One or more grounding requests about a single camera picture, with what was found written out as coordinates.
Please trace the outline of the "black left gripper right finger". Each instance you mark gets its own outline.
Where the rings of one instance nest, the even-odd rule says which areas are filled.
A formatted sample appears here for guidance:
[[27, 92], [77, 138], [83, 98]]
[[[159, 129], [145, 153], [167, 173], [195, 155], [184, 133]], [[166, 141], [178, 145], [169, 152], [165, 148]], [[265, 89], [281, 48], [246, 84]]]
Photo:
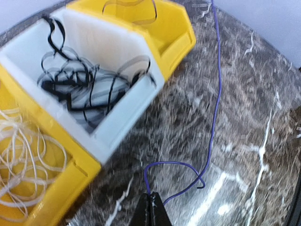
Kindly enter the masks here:
[[150, 226], [172, 226], [160, 195], [157, 192], [152, 192], [150, 195], [149, 213]]

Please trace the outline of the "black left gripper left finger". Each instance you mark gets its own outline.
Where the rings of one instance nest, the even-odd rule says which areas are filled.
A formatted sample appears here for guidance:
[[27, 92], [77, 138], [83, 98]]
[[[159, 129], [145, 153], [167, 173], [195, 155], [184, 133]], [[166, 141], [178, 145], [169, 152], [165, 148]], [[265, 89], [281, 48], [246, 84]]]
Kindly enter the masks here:
[[141, 194], [129, 226], [150, 226], [150, 198], [147, 193]]

